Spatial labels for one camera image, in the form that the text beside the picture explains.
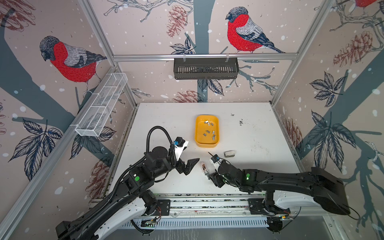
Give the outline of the yellow plastic tray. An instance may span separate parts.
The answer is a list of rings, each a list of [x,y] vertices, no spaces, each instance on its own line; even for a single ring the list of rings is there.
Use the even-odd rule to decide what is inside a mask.
[[[196,118],[195,142],[200,148],[215,148],[220,141],[219,119],[213,115]]]

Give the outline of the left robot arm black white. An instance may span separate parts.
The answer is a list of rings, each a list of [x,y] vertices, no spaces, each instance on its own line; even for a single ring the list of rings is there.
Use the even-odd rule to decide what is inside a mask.
[[[173,166],[172,151],[155,147],[137,163],[125,170],[112,192],[87,213],[69,222],[63,221],[56,227],[60,240],[104,240],[123,224],[142,215],[153,214],[158,201],[150,191],[155,179],[176,169],[188,175],[199,159],[187,163],[178,160]]]

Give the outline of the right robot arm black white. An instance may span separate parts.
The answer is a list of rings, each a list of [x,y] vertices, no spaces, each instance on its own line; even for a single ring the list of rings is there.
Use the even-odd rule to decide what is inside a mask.
[[[253,215],[287,215],[292,207],[301,207],[299,201],[293,201],[283,207],[274,200],[276,191],[299,193],[313,198],[314,202],[328,213],[349,215],[350,208],[344,183],[324,169],[313,167],[303,173],[270,173],[257,169],[240,170],[226,160],[214,161],[215,172],[207,177],[221,188],[227,184],[244,193],[265,192],[265,198],[249,199],[250,212]]]

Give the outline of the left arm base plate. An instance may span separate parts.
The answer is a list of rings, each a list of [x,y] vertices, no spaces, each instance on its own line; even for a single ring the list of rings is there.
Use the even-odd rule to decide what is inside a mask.
[[[170,200],[158,200],[154,216],[169,216],[171,208]]]

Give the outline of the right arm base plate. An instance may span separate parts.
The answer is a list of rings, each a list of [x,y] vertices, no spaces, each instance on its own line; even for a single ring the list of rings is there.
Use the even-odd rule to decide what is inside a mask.
[[[248,199],[249,211],[252,215],[264,215],[264,216],[282,216],[289,215],[290,209],[283,209],[275,204],[272,198],[256,198]]]

